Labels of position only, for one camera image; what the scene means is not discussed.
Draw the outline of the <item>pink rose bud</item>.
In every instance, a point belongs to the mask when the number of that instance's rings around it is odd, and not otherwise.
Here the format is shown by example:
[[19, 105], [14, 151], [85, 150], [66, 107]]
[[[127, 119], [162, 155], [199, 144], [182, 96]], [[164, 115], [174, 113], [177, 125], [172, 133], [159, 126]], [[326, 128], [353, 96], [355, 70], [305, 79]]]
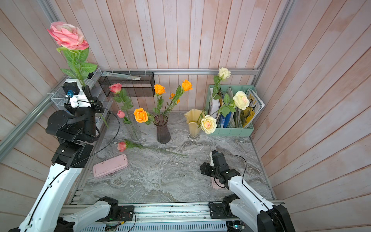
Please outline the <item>pink rose bud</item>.
[[124, 124], [128, 134], [129, 134], [129, 136], [131, 137], [131, 139], [132, 140], [137, 140], [138, 139], [137, 130], [136, 130], [133, 119], [128, 114], [126, 114], [124, 111], [121, 111], [121, 110], [118, 111], [117, 116], [120, 119], [122, 119], [123, 124]]

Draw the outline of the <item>cream rose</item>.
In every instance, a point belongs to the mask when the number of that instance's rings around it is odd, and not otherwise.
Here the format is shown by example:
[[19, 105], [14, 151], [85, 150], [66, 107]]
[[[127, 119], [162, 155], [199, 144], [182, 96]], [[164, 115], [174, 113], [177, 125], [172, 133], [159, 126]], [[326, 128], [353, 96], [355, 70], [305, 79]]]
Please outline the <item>cream rose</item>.
[[230, 78], [231, 72], [227, 68], [220, 68], [218, 75], [214, 76], [214, 87], [212, 88], [212, 95], [211, 99], [212, 100], [217, 100], [219, 99], [219, 90], [220, 90], [220, 84]]
[[250, 101], [243, 91], [238, 91], [233, 97], [226, 93], [223, 98], [223, 105], [218, 109], [217, 113], [226, 117], [229, 113], [236, 112], [237, 108], [245, 110], [249, 104]]
[[204, 111], [200, 113], [196, 123], [198, 124], [198, 128], [208, 135], [214, 133], [217, 128], [216, 119], [211, 115], [206, 115]]

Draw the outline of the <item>orange rose large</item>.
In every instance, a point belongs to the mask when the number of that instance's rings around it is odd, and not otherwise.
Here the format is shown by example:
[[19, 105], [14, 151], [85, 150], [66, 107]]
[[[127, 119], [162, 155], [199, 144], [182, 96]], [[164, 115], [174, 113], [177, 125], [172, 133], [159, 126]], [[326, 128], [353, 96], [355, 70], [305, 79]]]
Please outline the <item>orange rose large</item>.
[[149, 125], [154, 122], [154, 117], [143, 108], [135, 109], [133, 114], [138, 123], [145, 123], [146, 125]]

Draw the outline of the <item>orange carnation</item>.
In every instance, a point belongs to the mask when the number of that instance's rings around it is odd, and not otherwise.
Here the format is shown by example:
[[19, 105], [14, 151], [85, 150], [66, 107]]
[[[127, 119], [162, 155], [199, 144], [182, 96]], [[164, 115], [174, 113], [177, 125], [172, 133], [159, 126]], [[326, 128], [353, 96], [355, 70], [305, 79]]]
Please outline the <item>orange carnation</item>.
[[168, 116], [170, 112], [179, 104], [180, 102], [180, 97], [174, 93], [171, 94], [170, 97], [170, 103], [166, 104], [165, 111], [163, 113], [164, 116]]

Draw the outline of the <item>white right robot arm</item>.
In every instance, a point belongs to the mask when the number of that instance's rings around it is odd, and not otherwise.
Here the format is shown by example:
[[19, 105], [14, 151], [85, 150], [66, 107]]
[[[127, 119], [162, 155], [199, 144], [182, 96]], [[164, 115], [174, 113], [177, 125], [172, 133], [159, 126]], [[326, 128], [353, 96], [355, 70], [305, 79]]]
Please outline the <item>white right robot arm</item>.
[[239, 218], [254, 232], [294, 232], [288, 210], [262, 197], [245, 180], [244, 174], [231, 169], [226, 155], [216, 150], [210, 153], [211, 162], [203, 163], [200, 171], [214, 183], [232, 192], [220, 204], [210, 202], [212, 219]]

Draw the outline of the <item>clear glass vase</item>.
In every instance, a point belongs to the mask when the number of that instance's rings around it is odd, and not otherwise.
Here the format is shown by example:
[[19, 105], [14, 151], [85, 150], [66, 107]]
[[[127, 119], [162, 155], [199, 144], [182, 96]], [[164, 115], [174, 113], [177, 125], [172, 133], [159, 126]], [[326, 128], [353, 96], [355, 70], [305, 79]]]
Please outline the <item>clear glass vase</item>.
[[123, 122], [132, 140], [140, 140], [142, 133], [138, 126], [139, 123], [135, 120], [134, 116], [126, 115]]

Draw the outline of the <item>blue folder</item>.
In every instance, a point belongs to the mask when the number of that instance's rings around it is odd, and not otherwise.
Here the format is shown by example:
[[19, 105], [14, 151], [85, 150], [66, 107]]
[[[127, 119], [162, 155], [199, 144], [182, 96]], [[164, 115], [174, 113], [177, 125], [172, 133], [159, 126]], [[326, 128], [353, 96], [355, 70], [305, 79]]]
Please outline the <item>blue folder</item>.
[[226, 116], [221, 115], [219, 120], [220, 128], [227, 128], [231, 120], [232, 112], [229, 112]]

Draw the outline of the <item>pink heart-shaped box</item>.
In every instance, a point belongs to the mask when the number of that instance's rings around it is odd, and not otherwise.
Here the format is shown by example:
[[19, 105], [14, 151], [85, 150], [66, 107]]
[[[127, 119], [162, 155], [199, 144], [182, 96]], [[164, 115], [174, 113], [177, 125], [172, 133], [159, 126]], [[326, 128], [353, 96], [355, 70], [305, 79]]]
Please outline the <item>pink heart-shaped box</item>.
[[93, 166], [94, 178], [101, 178], [128, 167], [126, 154], [105, 160]]

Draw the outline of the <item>yellow ruffled vase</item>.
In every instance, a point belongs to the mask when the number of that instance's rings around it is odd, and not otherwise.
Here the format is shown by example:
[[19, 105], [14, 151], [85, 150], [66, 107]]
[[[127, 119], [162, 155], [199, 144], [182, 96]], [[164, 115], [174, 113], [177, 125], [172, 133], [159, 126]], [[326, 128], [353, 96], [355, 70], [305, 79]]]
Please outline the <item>yellow ruffled vase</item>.
[[192, 142], [196, 142], [200, 138], [200, 131], [201, 131], [201, 119], [204, 116], [204, 112], [198, 109], [192, 109], [186, 113], [184, 113], [186, 118], [186, 123], [188, 124], [189, 134], [188, 139]]

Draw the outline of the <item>dark purple glass vase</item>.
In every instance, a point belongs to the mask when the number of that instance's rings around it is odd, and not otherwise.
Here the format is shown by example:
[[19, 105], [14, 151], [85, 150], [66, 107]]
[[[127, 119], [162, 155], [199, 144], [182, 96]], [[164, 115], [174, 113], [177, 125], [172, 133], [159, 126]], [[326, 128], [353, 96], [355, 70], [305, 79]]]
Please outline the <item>dark purple glass vase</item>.
[[157, 141], [161, 144], [167, 144], [171, 140], [170, 131], [167, 127], [168, 117], [157, 115], [154, 117], [154, 124], [157, 129]]

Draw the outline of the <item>mint green file organizer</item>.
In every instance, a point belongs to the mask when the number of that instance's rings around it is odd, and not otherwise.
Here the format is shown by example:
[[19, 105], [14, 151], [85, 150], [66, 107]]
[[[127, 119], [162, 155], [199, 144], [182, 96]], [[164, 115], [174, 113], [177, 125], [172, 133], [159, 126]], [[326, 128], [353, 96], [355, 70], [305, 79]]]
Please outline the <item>mint green file organizer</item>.
[[[209, 105], [210, 105], [210, 94], [212, 93], [212, 88], [214, 85], [209, 85], [207, 87], [208, 93], [206, 94], [205, 100], [205, 112], [208, 113]], [[254, 86], [251, 85], [221, 85], [221, 90], [223, 92], [227, 91], [229, 88], [232, 89], [233, 93], [235, 94], [237, 91], [247, 92], [247, 90], [252, 90], [257, 93], [257, 90]], [[227, 128], [219, 128], [217, 127], [215, 132], [211, 134], [211, 136], [237, 136], [237, 137], [249, 137], [252, 132], [254, 131], [254, 127], [252, 123], [248, 125], [247, 128], [232, 128], [228, 126]]]

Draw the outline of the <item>yellow cover magazine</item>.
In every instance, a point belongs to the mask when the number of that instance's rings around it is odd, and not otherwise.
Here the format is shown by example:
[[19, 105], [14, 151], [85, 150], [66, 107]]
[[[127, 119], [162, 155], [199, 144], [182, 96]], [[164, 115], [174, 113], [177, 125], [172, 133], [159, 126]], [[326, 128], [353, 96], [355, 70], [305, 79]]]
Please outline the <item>yellow cover magazine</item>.
[[252, 89], [248, 89], [246, 95], [249, 105], [240, 114], [240, 122], [243, 128], [247, 128], [265, 106], [264, 102]]

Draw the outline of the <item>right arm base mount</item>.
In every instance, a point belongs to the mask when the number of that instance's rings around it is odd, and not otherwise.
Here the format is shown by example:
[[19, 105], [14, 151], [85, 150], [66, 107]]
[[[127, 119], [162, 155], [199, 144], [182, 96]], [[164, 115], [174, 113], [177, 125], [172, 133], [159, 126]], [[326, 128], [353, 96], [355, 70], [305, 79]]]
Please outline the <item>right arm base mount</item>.
[[247, 219], [251, 215], [247, 211], [247, 206], [236, 194], [224, 197], [222, 203], [209, 202], [211, 219], [239, 218]]

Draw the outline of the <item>black mesh wall basket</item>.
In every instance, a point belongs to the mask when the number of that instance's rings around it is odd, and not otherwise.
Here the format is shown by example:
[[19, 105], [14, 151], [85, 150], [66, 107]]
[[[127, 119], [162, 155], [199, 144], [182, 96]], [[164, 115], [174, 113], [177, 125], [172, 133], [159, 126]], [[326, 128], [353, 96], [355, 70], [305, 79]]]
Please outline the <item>black mesh wall basket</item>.
[[155, 79], [152, 72], [108, 72], [102, 73], [98, 80], [105, 95], [113, 98], [110, 86], [116, 83], [122, 85], [129, 97], [153, 97], [155, 94]]

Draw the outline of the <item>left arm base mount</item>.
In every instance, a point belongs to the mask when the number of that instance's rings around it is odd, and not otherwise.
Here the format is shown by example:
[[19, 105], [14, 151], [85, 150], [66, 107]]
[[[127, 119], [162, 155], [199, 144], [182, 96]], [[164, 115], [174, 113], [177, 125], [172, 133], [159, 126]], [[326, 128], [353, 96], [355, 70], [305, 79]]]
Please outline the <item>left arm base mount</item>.
[[118, 200], [105, 196], [97, 200], [106, 202], [110, 205], [109, 213], [106, 217], [99, 219], [99, 222], [111, 221], [132, 221], [134, 216], [134, 206], [119, 206]]

